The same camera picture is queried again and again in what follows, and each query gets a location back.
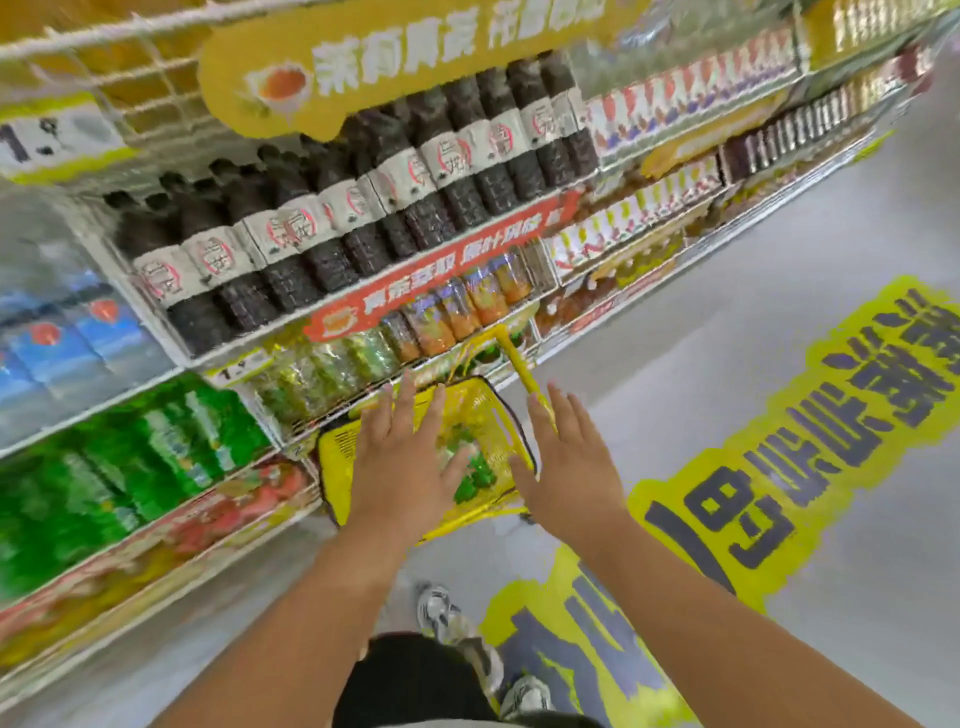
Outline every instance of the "yellow hanging sign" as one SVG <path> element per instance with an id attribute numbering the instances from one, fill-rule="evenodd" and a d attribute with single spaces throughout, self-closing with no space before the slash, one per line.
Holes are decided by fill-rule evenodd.
<path id="1" fill-rule="evenodd" d="M 348 115 L 579 38 L 606 38 L 651 0 L 349 0 L 214 31 L 200 58 L 206 105 L 258 138 L 327 140 Z"/>

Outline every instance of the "yellow floor sticker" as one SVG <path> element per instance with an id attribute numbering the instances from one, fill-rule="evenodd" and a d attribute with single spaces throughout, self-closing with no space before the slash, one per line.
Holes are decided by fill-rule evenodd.
<path id="1" fill-rule="evenodd" d="M 859 490 L 960 419 L 960 305 L 912 278 L 887 286 L 807 351 L 806 371 L 721 448 L 629 496 L 634 517 L 745 603 L 785 583 Z M 481 624 L 506 677 L 530 672 L 558 710 L 611 728 L 692 720 L 576 554 L 545 583 L 509 584 Z"/>

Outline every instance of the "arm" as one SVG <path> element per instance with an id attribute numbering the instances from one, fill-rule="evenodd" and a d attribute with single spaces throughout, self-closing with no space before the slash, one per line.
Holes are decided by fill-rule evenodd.
<path id="1" fill-rule="evenodd" d="M 511 462 L 534 518 L 587 563 L 707 728 L 919 728 L 847 672 L 704 578 L 631 517 L 607 447 L 550 386 L 529 400 L 540 481 Z"/>
<path id="2" fill-rule="evenodd" d="M 443 387 L 435 390 L 416 433 L 415 394 L 413 379 L 405 376 L 394 413 L 389 386 L 364 413 L 349 523 L 155 728 L 329 724 L 407 549 L 440 522 L 467 468 L 466 451 L 443 473 L 437 466 Z"/>

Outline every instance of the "red shelf banner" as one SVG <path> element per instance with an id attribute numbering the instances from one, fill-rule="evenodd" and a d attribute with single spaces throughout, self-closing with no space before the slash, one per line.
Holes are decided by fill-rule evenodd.
<path id="1" fill-rule="evenodd" d="M 446 280 L 502 255 L 551 228 L 566 225 L 577 211 L 581 187 L 567 189 L 511 212 L 477 231 L 424 251 L 365 280 L 321 306 L 303 332 L 313 341 L 329 341 L 373 328 L 390 311 Z"/>

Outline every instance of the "sneaker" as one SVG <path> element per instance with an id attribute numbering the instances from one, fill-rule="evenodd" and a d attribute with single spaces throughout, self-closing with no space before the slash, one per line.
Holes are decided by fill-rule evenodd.
<path id="1" fill-rule="evenodd" d="M 456 648 L 473 665 L 484 692 L 493 695 L 503 683 L 500 654 L 484 640 L 460 607 L 450 601 L 450 592 L 440 584 L 423 584 L 417 598 L 420 631 L 440 644 Z"/>
<path id="2" fill-rule="evenodd" d="M 500 719 L 512 720 L 524 713 L 552 710 L 553 702 L 550 700 L 550 689 L 546 687 L 546 683 L 533 675 L 524 675 L 513 683 L 503 696 Z"/>

